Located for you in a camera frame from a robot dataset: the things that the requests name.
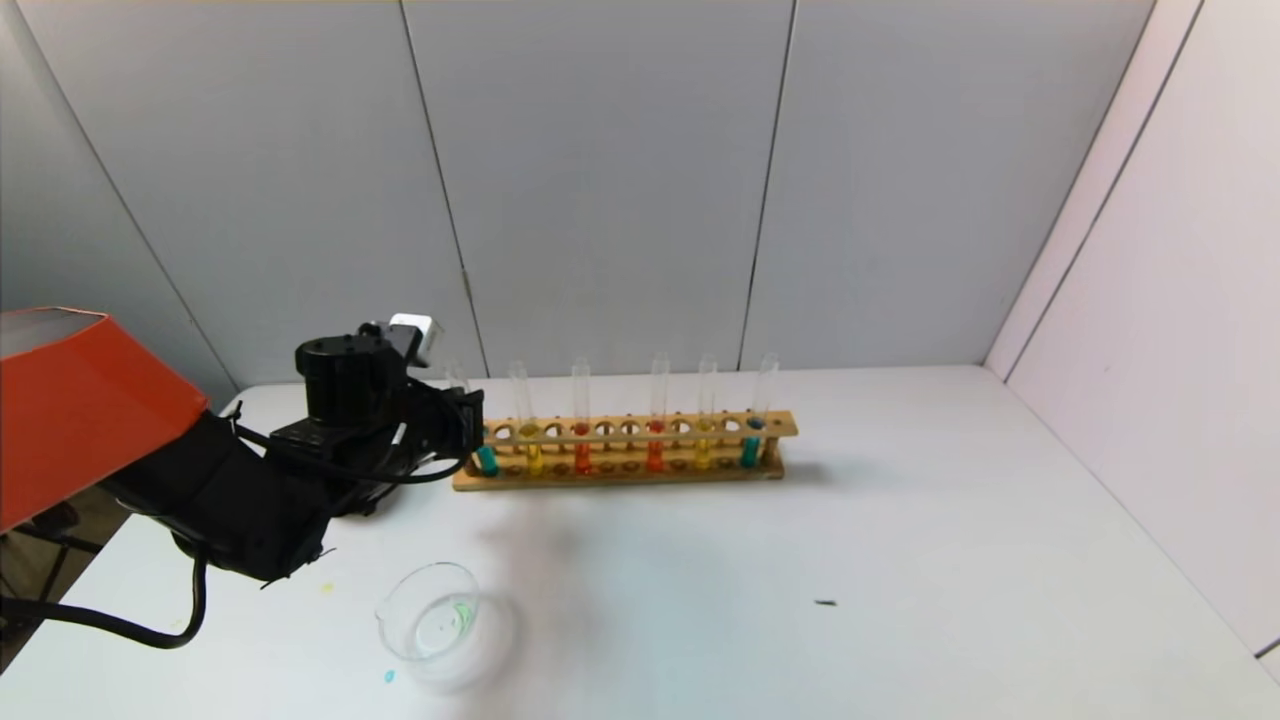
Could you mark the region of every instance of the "test tube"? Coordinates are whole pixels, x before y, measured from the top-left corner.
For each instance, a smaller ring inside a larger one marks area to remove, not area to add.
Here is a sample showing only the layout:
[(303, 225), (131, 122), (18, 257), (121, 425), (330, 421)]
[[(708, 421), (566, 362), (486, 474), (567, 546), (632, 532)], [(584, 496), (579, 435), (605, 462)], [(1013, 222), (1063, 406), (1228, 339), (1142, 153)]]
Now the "test tube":
[[(538, 421), (534, 416), (534, 402), (529, 397), (529, 373), (520, 360), (511, 361), (511, 386), (516, 393), (516, 420), (520, 423), (520, 437), (538, 437)], [(538, 443), (526, 445), (525, 455), (529, 457), (529, 474), (543, 474), (543, 446)]]
[[(746, 419), (746, 425), (753, 430), (763, 430), (765, 416), (769, 414), (769, 404), (773, 402), (773, 384), (778, 377), (778, 354), (769, 352), (760, 360), (760, 372), (755, 375), (755, 397), (751, 398), (751, 415)], [(755, 468), (760, 456), (760, 438), (749, 437), (742, 443), (744, 468)]]
[[(467, 380), (467, 374), (462, 369), (462, 364), (457, 360), (447, 360), (444, 363), (444, 379), (449, 380), (449, 387), (456, 387), (463, 393), (471, 392), (471, 383)], [(489, 428), (485, 428), (484, 434), (489, 434)], [(493, 478), (498, 474), (498, 456), (494, 455), (492, 447), (481, 445), (476, 450), (476, 459), (480, 460), (480, 473), (484, 477)]]
[[(698, 364), (698, 430), (709, 433), (716, 429), (716, 356), (708, 352)], [(694, 441), (694, 469), (709, 470), (712, 466), (712, 441)]]
[[(573, 434), (585, 436), (591, 432), (591, 366), (586, 357), (573, 361)], [(580, 442), (573, 446), (573, 471), (579, 475), (591, 473), (591, 445)]]
[[(666, 352), (659, 352), (653, 357), (653, 373), (649, 375), (649, 432), (660, 433), (667, 429), (667, 375), (671, 373), (671, 361)], [(662, 441), (649, 443), (650, 473), (660, 473)]]

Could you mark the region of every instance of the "blue liquid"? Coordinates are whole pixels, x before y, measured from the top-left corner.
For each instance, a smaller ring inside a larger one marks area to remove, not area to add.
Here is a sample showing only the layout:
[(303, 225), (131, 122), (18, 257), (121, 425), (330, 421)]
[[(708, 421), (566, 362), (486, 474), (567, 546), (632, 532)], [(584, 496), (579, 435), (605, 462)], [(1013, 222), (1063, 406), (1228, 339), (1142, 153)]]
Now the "blue liquid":
[(493, 454), (493, 448), (488, 445), (481, 446), (476, 451), (476, 456), (480, 459), (480, 471), (484, 477), (493, 478), (498, 474), (498, 457)]
[[(764, 428), (763, 418), (751, 418), (746, 421), (746, 425), (753, 430), (759, 430)], [(742, 443), (742, 459), (741, 465), (744, 468), (755, 468), (756, 459), (760, 456), (760, 438), (749, 437)]]

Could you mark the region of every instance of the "white table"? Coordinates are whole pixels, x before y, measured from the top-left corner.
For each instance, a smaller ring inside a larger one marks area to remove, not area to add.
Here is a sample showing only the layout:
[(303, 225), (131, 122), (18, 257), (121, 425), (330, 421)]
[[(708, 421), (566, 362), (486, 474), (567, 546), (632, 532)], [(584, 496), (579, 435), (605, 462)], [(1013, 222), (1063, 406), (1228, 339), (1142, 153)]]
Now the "white table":
[[(748, 405), (750, 375), (722, 377)], [(673, 409), (694, 378), (673, 377)], [(503, 382), (489, 415), (512, 410)], [(568, 380), (532, 380), (567, 414)], [(303, 414), (244, 392), (244, 423)], [(781, 482), (454, 493), (337, 520), (337, 550), (265, 591), (209, 578), (209, 618), (164, 652), (46, 623), (0, 678), (13, 717), (1280, 717), (1280, 685), (1160, 548), (978, 368), (783, 373)], [(596, 378), (596, 414), (648, 406)], [(433, 694), (380, 646), (375, 603), (436, 560), (518, 609), (507, 674)], [(67, 596), (159, 628), (189, 561), (131, 519)], [(815, 605), (833, 600), (837, 606)]]

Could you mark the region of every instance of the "wooden test tube rack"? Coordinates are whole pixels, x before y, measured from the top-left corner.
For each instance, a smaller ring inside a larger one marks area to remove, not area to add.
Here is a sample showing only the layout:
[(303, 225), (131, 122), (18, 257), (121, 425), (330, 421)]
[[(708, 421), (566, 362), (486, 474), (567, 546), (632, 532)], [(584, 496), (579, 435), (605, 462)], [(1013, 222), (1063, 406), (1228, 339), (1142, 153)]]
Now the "wooden test tube rack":
[[(609, 415), (591, 418), (590, 432), (573, 434), (572, 419), (539, 418), (532, 423), (539, 432), (532, 437), (520, 437), (516, 419), (485, 423), (486, 442), (498, 460), (498, 474), (485, 477), (472, 456), (462, 470), (453, 475), (453, 489), (525, 489), (559, 487), (639, 486), (667, 483), (707, 483), (723, 480), (780, 479), (786, 469), (778, 452), (778, 438), (800, 434), (795, 418), (786, 410), (764, 415), (764, 427), (754, 429), (748, 420), (754, 414), (719, 413), (716, 428), (700, 432), (696, 415), (672, 414), (667, 416), (666, 432), (650, 433), (645, 429), (646, 416)], [(760, 438), (760, 455), (753, 468), (741, 465), (746, 439)], [(700, 439), (709, 442), (710, 468), (694, 466), (695, 446)], [(649, 443), (663, 443), (663, 471), (650, 471), (646, 466)], [(573, 447), (591, 446), (591, 471), (576, 473)], [(527, 446), (543, 448), (543, 471), (529, 471)]]

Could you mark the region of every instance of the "red liquid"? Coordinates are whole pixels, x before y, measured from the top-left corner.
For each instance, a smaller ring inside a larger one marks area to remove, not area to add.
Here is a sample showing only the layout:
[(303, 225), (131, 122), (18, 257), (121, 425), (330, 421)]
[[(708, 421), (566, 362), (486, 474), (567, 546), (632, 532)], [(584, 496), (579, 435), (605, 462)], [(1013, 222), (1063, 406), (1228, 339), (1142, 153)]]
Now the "red liquid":
[[(650, 433), (660, 433), (664, 429), (667, 429), (667, 423), (662, 420), (649, 420), (648, 428)], [(649, 460), (648, 462), (645, 462), (645, 466), (649, 469), (650, 473), (660, 473), (663, 470), (660, 441), (654, 441), (649, 443)]]
[[(585, 436), (591, 432), (591, 425), (586, 423), (577, 423), (573, 425), (573, 434)], [(580, 443), (573, 446), (573, 471), (579, 475), (588, 475), (591, 473), (591, 446), (588, 443)]]

